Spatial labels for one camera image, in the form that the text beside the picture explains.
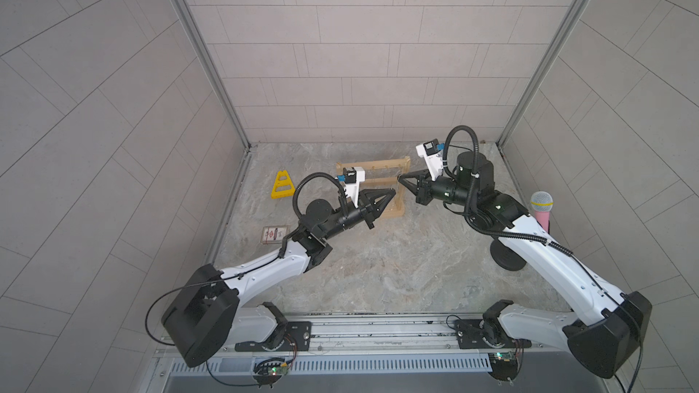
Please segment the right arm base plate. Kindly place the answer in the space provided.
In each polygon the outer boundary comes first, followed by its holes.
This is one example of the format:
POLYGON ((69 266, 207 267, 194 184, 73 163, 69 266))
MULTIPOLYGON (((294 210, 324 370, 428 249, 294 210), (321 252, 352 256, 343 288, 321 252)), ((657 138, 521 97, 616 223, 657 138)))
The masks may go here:
POLYGON ((459 349, 529 349, 532 346, 531 340, 511 338, 501 327, 493 327, 483 319, 448 319, 447 326, 454 331, 459 349))

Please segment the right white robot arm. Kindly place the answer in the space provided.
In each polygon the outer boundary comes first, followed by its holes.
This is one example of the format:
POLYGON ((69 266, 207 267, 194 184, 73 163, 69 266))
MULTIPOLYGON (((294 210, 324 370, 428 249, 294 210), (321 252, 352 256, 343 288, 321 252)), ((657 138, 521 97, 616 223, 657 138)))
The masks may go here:
POLYGON ((616 377, 632 356, 644 356, 653 306, 640 292, 625 293, 593 272, 558 243, 527 207, 494 187, 493 164, 479 150, 475 131, 457 126, 447 139, 416 147, 426 169, 398 177, 427 206, 439 200, 476 232, 491 238, 491 257, 502 268, 536 270, 567 302, 569 310, 528 309, 509 299, 495 302, 479 326, 451 323, 457 335, 515 356, 497 380, 512 380, 522 367, 524 346, 533 342, 569 352, 599 378, 616 377))

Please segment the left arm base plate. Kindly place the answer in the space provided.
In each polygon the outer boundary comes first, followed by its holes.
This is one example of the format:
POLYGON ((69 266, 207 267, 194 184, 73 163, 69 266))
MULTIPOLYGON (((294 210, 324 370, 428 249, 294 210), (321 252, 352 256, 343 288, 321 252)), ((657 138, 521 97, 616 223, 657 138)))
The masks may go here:
POLYGON ((311 340, 312 323, 309 321, 291 321, 282 327, 276 327, 265 341, 241 342, 235 345, 236 352, 275 352, 308 351, 311 340))

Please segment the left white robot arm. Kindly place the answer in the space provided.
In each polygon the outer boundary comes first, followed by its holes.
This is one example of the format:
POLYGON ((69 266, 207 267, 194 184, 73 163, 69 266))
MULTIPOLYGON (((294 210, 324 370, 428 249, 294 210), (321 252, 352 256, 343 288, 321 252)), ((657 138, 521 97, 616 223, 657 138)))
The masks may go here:
POLYGON ((197 269, 186 285, 172 289, 173 301, 161 323, 185 363, 195 368, 206 363, 229 344, 258 343, 276 349, 284 340, 287 318, 272 303, 257 307, 247 303, 286 279, 314 269, 329 256, 329 239, 365 223, 369 229, 396 195, 393 188, 360 186, 357 169, 331 176, 315 172, 300 181, 292 196, 298 218, 296 229, 287 234, 281 247, 238 267, 218 270, 211 264, 197 269), (302 189, 311 180, 323 178, 338 190, 338 207, 318 198, 305 210, 299 207, 302 189))

